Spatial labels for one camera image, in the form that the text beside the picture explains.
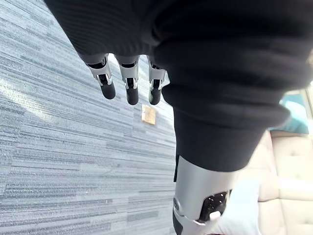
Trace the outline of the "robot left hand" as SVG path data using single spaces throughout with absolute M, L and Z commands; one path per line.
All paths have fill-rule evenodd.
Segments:
M 264 132 L 284 122 L 282 96 L 309 85 L 310 0 L 48 0 L 80 58 L 109 92 L 113 54 L 135 103 L 137 57 L 162 90 L 176 133 L 173 225 L 207 235 L 224 214 L 236 173 Z

